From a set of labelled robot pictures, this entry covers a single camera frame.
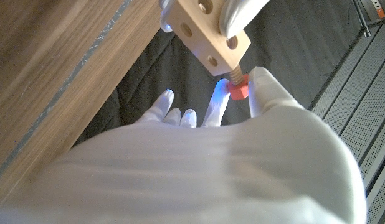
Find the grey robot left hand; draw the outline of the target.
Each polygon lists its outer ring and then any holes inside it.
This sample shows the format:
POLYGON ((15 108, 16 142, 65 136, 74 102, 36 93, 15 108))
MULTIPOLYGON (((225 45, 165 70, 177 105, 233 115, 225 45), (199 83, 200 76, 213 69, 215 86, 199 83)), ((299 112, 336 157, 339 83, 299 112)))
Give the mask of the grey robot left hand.
MULTIPOLYGON (((230 39, 242 31, 253 18, 265 7, 270 0, 226 0, 221 14, 219 16, 220 33, 230 39)), ((168 24, 168 11, 173 4, 172 0, 159 0, 161 8, 161 29, 166 32, 172 32, 168 24)))

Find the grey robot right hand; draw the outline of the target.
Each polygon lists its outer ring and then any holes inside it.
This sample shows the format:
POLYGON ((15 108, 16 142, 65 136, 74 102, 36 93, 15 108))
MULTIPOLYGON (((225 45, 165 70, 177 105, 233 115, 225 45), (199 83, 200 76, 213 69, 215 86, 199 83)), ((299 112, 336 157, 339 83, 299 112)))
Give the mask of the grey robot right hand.
POLYGON ((365 223, 347 145, 265 68, 250 118, 221 126, 220 80, 201 127, 166 90, 134 124, 90 138, 0 205, 0 223, 365 223))

